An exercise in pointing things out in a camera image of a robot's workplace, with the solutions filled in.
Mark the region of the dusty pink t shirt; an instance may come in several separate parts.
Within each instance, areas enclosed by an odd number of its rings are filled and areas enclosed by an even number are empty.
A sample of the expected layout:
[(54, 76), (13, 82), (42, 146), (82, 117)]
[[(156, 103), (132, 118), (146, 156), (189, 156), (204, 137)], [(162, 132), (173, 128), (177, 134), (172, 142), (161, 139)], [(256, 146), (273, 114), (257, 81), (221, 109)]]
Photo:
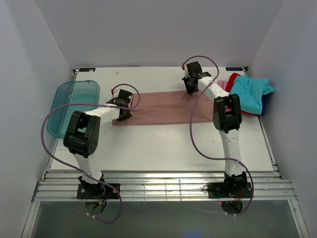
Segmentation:
[(141, 93), (141, 101), (131, 111), (132, 117), (124, 121), (114, 120), (113, 126), (184, 124), (190, 122), (195, 101), (193, 123), (212, 122), (213, 101), (201, 91), (188, 94), (187, 91)]

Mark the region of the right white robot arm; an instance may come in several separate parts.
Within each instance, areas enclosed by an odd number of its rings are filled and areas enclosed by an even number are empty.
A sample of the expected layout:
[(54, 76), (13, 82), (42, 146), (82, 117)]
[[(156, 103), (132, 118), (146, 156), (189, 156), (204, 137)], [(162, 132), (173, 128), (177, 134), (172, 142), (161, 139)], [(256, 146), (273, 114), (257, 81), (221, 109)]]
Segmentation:
[(213, 183), (209, 191), (225, 194), (230, 197), (240, 195), (247, 188), (247, 175), (241, 164), (240, 147), (238, 141), (239, 129), (242, 122), (240, 98), (237, 94), (230, 94), (222, 89), (209, 72), (204, 72), (201, 65), (195, 61), (183, 63), (184, 81), (187, 93), (200, 91), (190, 114), (190, 136), (194, 142), (192, 122), (195, 108), (202, 96), (207, 96), (213, 102), (212, 122), (218, 130), (224, 150), (225, 168), (224, 181)]

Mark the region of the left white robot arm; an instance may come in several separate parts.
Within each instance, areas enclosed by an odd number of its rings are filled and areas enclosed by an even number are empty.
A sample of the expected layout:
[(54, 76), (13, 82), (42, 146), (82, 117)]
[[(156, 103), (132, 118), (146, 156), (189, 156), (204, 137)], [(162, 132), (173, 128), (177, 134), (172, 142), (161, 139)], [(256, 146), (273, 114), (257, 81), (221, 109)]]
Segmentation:
[(133, 93), (120, 89), (103, 107), (91, 111), (74, 111), (66, 130), (63, 144), (74, 155), (83, 171), (79, 181), (83, 189), (94, 198), (105, 193), (104, 175), (94, 156), (99, 142), (100, 127), (113, 120), (123, 121), (132, 114), (128, 110)]

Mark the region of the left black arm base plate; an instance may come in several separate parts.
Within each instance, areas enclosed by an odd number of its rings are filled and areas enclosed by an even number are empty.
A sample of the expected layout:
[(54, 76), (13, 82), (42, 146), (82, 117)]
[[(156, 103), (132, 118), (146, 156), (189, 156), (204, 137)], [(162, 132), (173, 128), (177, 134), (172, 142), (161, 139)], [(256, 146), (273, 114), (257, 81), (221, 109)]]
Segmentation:
[(77, 199), (99, 199), (99, 200), (103, 200), (103, 199), (105, 199), (107, 197), (109, 199), (118, 199), (119, 195), (113, 188), (110, 188), (108, 186), (103, 186), (99, 195), (98, 194), (97, 195), (92, 195), (87, 189), (85, 189), (83, 187), (82, 184), (78, 185), (77, 195), (76, 195)]

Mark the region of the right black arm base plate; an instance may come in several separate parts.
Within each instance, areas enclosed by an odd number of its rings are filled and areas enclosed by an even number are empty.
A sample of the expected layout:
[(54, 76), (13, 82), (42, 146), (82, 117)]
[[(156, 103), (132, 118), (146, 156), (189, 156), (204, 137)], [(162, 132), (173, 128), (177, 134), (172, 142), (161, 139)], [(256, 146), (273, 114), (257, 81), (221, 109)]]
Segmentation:
[(208, 198), (251, 198), (252, 186), (248, 182), (244, 188), (230, 190), (223, 182), (210, 182), (203, 186), (203, 191), (208, 192)]

